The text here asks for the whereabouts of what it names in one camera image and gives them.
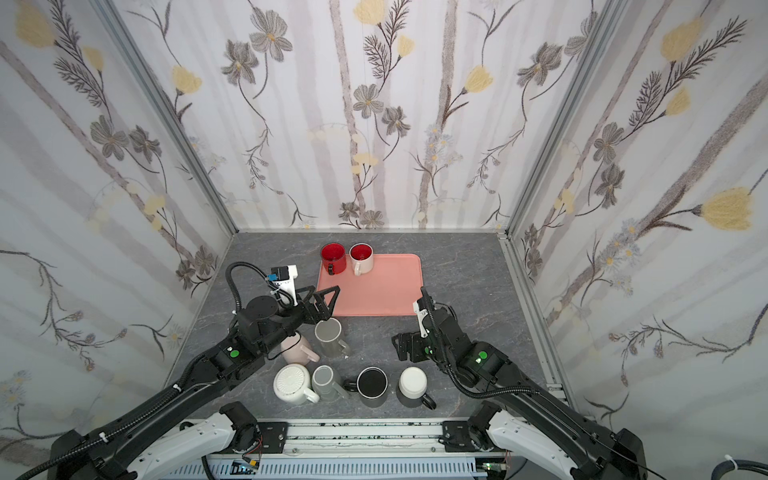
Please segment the pink plastic tray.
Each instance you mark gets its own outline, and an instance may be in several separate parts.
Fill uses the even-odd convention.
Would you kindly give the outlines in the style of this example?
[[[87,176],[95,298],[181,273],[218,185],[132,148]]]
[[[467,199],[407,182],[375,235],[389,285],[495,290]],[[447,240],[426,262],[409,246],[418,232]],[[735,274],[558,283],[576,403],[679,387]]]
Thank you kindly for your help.
[[[355,276],[351,259],[339,275],[321,271],[317,288],[340,287],[335,317],[415,316],[413,304],[421,298],[421,259],[415,254],[375,254],[373,269]]]

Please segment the red mug black handle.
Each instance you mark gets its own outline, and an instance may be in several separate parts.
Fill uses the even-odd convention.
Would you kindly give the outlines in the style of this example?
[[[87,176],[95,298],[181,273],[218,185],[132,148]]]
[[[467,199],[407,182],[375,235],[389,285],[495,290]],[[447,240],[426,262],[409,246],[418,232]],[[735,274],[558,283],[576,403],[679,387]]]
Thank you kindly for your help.
[[[329,243],[321,249],[323,271],[330,275],[338,275],[346,270],[347,254],[340,243]]]

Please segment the white mug red inside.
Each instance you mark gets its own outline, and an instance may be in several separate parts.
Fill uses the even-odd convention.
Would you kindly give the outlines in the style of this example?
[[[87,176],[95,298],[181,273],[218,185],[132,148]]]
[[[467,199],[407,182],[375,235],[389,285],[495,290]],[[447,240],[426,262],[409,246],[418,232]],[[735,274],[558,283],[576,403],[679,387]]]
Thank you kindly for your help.
[[[349,252],[353,274],[362,276],[370,273],[374,267],[374,251],[367,243],[357,243]]]

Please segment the black mug white base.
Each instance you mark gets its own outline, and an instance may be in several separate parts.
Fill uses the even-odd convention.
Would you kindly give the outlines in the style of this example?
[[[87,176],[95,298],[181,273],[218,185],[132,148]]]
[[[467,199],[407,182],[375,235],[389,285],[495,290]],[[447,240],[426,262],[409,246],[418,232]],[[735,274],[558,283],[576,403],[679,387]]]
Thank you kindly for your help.
[[[435,410],[436,402],[427,393],[426,373],[418,367],[408,367],[400,375],[396,390],[399,402],[407,408],[425,407]]]

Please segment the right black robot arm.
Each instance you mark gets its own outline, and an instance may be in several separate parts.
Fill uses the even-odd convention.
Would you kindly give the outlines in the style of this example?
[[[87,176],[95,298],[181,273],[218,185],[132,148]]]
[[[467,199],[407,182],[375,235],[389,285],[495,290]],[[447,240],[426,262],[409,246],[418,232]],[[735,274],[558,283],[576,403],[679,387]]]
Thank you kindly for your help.
[[[452,307],[427,290],[413,304],[419,329],[402,359],[431,360],[463,395],[480,401],[468,419],[480,450],[517,453],[559,479],[645,479],[642,441],[585,417],[530,379],[504,352],[473,341]]]

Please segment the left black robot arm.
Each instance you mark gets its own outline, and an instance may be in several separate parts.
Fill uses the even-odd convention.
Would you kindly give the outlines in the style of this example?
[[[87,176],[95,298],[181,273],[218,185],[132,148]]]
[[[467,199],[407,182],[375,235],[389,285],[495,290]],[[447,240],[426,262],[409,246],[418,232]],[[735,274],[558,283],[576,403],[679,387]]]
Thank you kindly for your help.
[[[22,473],[32,479],[138,479],[151,447],[190,414],[235,390],[271,359],[271,352],[333,316],[339,286],[298,288],[288,267],[265,273],[236,261],[224,271],[235,309],[226,336],[195,356],[180,376],[149,400],[86,435],[57,438],[49,460]]]

